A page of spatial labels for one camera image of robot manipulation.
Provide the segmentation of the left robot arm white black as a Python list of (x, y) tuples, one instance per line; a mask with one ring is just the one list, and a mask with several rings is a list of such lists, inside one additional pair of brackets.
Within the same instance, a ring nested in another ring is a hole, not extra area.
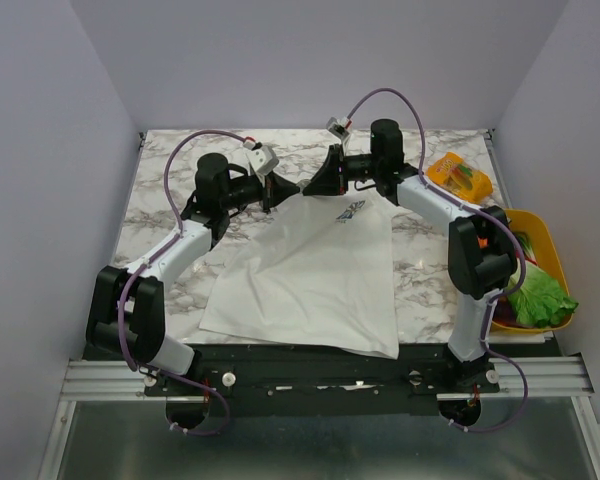
[(193, 364), (194, 349), (166, 333), (166, 291), (219, 243), (233, 213), (251, 204), (269, 212), (299, 192), (295, 183), (274, 172), (260, 176), (219, 153), (203, 155), (195, 190), (178, 212), (172, 233), (128, 266), (106, 266), (98, 273), (87, 343), (122, 355), (131, 369), (146, 365), (168, 371), (167, 382), (177, 393), (194, 393), (202, 372)]

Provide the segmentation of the white t-shirt with flower print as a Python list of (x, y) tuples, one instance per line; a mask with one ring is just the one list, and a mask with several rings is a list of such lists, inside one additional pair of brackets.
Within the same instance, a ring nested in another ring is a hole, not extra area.
[(203, 330), (395, 359), (392, 215), (358, 193), (294, 196), (216, 279)]

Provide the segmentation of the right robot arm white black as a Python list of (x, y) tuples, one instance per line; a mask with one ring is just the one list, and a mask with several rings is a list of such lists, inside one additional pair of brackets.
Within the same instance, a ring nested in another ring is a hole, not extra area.
[(487, 353), (487, 334), (498, 296), (518, 267), (515, 242), (504, 211), (481, 209), (429, 183), (408, 164), (398, 123), (379, 119), (370, 130), (370, 151), (347, 155), (351, 120), (332, 118), (327, 131), (340, 140), (329, 147), (324, 163), (302, 188), (305, 196), (341, 196), (352, 182), (371, 181), (392, 204), (411, 210), (448, 240), (447, 265), (459, 293), (458, 312), (448, 350), (455, 358), (440, 367), (440, 379), (460, 392), (476, 380), (472, 362)]

